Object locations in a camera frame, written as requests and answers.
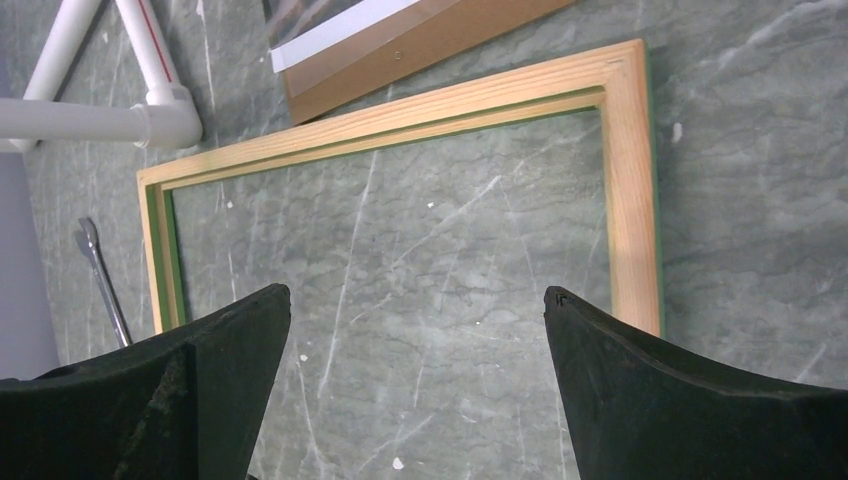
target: wooden frame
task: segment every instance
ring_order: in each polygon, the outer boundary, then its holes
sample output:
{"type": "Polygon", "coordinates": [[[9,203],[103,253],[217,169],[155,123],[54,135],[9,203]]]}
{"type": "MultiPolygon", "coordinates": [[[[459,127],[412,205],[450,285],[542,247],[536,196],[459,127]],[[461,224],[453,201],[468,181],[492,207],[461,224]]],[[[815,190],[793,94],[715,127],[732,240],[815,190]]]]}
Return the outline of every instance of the wooden frame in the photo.
{"type": "Polygon", "coordinates": [[[603,125],[613,314],[661,335],[663,309],[648,87],[645,44],[631,40],[141,170],[138,194],[155,331],[161,333],[186,321],[173,189],[598,108],[603,125]]]}

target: marble floor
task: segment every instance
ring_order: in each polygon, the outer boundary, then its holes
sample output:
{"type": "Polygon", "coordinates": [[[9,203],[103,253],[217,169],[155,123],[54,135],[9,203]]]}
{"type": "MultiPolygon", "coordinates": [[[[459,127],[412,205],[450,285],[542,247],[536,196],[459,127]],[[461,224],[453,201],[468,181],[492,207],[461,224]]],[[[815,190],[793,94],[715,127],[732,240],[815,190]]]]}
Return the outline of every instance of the marble floor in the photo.
{"type": "MultiPolygon", "coordinates": [[[[135,171],[290,126],[260,0],[152,3],[203,141],[44,142],[26,157],[63,363],[117,347],[76,218],[94,218],[130,329],[150,336],[135,171]]],[[[17,95],[58,4],[2,2],[17,95]]],[[[634,37],[651,51],[667,338],[848,388],[848,0],[579,0],[333,114],[634,37]]],[[[143,92],[110,4],[62,99],[143,92]]],[[[178,191],[193,316],[292,288],[251,472],[577,478],[541,294],[609,305],[601,185],[587,112],[178,191]]]]}

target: pvc pipe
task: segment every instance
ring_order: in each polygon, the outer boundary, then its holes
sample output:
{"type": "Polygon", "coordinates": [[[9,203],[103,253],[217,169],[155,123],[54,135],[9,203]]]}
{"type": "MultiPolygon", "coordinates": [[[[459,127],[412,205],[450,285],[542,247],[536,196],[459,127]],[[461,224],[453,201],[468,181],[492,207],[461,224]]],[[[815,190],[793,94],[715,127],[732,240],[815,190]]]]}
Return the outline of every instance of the pvc pipe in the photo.
{"type": "Polygon", "coordinates": [[[4,138],[138,142],[145,129],[142,115],[128,108],[0,98],[4,138]]]}
{"type": "Polygon", "coordinates": [[[142,148],[195,145],[203,126],[191,94],[179,84],[148,0],[117,0],[147,84],[147,105],[125,109],[45,101],[55,98],[100,1],[64,0],[27,88],[40,98],[0,99],[0,138],[17,138],[8,142],[23,152],[48,139],[134,142],[142,148]]]}
{"type": "Polygon", "coordinates": [[[148,90],[179,85],[177,69],[168,53],[162,29],[148,0],[117,0],[121,20],[130,37],[148,90]]]}
{"type": "Polygon", "coordinates": [[[0,98],[0,138],[134,142],[142,148],[174,149],[191,147],[202,133],[189,102],[114,108],[0,98]]]}
{"type": "MultiPolygon", "coordinates": [[[[102,0],[64,0],[59,5],[56,20],[47,35],[44,49],[38,57],[38,63],[32,72],[24,99],[54,100],[62,81],[68,75],[74,57],[79,51],[85,34],[91,27],[97,7],[102,0]]],[[[18,150],[32,150],[32,140],[10,140],[18,150]]]]}

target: black plastic part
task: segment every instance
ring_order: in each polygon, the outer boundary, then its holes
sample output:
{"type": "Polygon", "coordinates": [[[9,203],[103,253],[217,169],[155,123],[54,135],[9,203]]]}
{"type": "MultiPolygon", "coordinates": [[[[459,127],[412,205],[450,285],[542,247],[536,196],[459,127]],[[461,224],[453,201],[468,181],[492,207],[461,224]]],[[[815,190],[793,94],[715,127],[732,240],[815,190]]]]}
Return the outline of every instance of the black plastic part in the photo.
{"type": "Polygon", "coordinates": [[[561,287],[545,324],[583,480],[848,478],[848,392],[712,361],[561,287]]]}
{"type": "Polygon", "coordinates": [[[0,478],[244,479],[288,337],[271,285],[31,381],[0,381],[0,478]]]}

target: pipe joint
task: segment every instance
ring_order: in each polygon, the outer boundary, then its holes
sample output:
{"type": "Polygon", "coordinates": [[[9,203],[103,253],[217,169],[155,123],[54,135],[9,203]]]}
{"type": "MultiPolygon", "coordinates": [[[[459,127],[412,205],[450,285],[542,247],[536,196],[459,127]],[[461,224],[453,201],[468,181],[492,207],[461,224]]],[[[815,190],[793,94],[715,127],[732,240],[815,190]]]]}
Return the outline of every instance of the pipe joint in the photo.
{"type": "Polygon", "coordinates": [[[203,136],[203,125],[188,89],[182,85],[158,86],[147,92],[147,105],[134,105],[132,110],[144,123],[144,140],[135,142],[140,148],[189,148],[203,136]]]}

